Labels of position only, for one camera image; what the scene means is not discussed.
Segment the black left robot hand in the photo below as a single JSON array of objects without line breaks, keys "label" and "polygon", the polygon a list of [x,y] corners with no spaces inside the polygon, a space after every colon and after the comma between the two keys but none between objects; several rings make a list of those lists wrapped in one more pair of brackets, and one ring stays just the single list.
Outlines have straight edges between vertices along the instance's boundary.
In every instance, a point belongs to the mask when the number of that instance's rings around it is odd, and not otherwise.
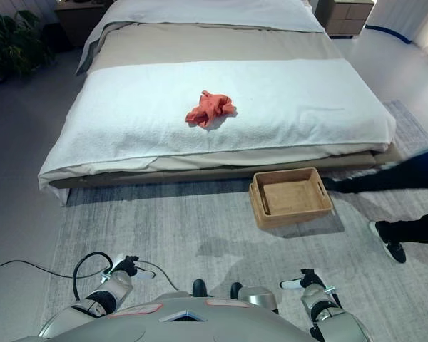
[{"label": "black left robot hand", "polygon": [[128,256],[123,253],[119,254],[113,260],[112,269],[109,271],[112,274],[115,271],[124,271],[130,277],[136,277],[137,279],[150,280],[156,276],[153,271],[145,270],[136,265],[138,262],[138,256]]}]

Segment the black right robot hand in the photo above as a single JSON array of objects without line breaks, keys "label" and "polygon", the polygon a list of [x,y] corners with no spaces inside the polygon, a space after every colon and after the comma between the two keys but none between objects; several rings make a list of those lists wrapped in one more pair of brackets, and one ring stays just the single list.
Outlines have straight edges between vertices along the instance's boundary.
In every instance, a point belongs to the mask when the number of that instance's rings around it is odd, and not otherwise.
[{"label": "black right robot hand", "polygon": [[324,282],[315,273],[314,269],[301,269],[302,276],[300,278],[292,279],[289,281],[281,281],[279,287],[281,289],[305,289],[311,284],[318,284],[322,288],[325,288]]}]

